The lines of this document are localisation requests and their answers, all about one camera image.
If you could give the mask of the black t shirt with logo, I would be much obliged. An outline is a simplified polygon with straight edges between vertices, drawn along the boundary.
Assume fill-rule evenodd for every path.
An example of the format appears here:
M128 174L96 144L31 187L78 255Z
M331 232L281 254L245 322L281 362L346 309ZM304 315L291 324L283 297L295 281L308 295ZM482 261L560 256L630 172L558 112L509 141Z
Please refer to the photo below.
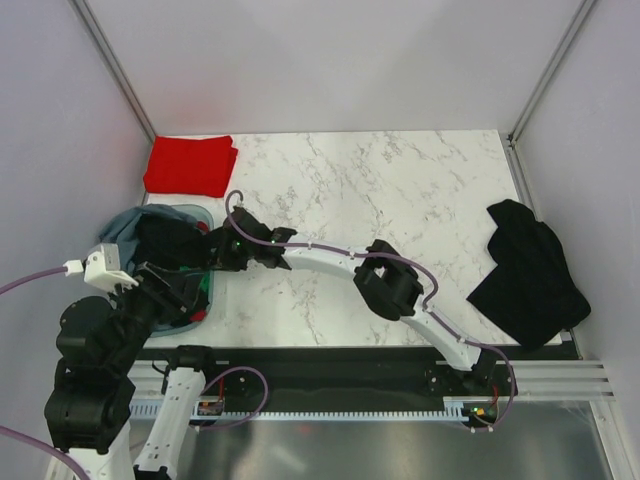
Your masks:
M532 210L506 199L487 212L496 225L487 244L495 267L467 301L524 349L537 350L585 320L591 305L559 238Z

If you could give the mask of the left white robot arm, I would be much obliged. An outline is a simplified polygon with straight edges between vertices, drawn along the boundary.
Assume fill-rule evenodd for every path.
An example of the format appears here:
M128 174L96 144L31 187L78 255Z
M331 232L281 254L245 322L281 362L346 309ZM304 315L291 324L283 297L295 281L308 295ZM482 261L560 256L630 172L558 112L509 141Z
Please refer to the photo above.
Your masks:
M71 260L63 271L81 274L107 291L72 303L60 319L61 354L45 418L54 446L88 479L175 479L190 417L201 393L219 382L209 350L179 346L164 370L164 397L141 452L129 452L129 377L139 353L158 327L186 323L205 309L202 274L163 271L148 263L135 276L101 267L96 256Z

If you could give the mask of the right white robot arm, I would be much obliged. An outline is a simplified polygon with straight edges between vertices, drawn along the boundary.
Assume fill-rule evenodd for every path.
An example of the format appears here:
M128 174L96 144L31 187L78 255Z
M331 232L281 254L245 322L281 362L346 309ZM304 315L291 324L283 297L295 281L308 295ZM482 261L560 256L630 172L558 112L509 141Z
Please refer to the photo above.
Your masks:
M494 381L498 355L468 335L434 304L434 275L376 240L366 247L321 244L293 229L266 229L252 237L231 226L207 235L212 267L238 272L253 260L271 269L308 270L353 282L366 306L388 321L416 331L458 372L467 392L483 392Z

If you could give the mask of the blue plastic laundry basket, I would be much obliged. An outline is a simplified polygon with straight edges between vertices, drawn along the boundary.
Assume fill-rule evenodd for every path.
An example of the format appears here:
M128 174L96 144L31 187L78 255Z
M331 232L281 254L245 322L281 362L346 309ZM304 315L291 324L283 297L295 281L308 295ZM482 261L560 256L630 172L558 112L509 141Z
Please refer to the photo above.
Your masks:
M186 302L179 317L156 326L155 338L186 333L205 319L212 306L213 219L195 205L148 204L135 228L135 258L169 284Z

